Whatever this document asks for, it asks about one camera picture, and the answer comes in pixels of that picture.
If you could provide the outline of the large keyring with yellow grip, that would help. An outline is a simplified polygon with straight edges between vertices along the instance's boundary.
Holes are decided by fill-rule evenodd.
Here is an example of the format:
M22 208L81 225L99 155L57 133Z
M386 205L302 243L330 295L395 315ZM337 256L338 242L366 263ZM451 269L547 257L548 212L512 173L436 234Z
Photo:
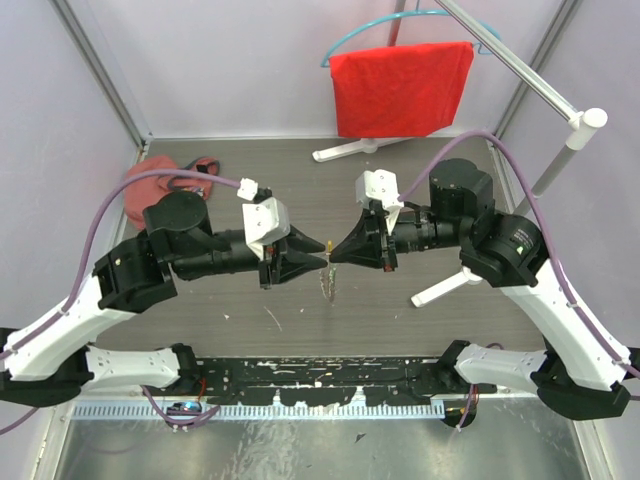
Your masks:
M326 252L325 252L327 265L320 272L320 285L321 285L322 294L325 300L329 304L334 303L335 295L336 295L336 287L335 287L336 268L332 265L330 261L330 255L332 253L332 250L333 250L333 242L331 240L328 240Z

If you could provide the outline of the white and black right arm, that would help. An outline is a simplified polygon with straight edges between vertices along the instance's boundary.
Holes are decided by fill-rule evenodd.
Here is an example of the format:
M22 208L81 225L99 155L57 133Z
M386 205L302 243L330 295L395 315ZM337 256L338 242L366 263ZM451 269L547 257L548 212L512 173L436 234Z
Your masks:
M426 387L452 394L478 384L513 388L577 421L622 415L631 401L624 381L638 366L639 352L614 340L558 281L539 227L499 211L492 177L469 160L445 160L428 180L430 202L420 206L397 199L393 173L363 173L356 182L361 217L332 250L331 261L388 272L401 254L455 247L460 272L413 296L413 305L485 282L529 317L545 346L518 352L455 340L425 379Z

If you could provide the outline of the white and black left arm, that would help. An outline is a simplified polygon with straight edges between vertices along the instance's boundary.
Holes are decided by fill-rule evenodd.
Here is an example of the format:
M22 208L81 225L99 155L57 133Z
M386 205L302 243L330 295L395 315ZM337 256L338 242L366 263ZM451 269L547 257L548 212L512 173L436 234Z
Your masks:
M201 385L193 349L176 343L153 351L96 347L97 337L176 297L176 280L255 272L269 289L326 267L325 247L292 226L285 206L263 192L242 207L240 230L214 232L208 207L191 192L171 193L143 212L145 228L94 265L78 290L21 330L1 331L1 398L34 408L94 389L145 386L188 396Z

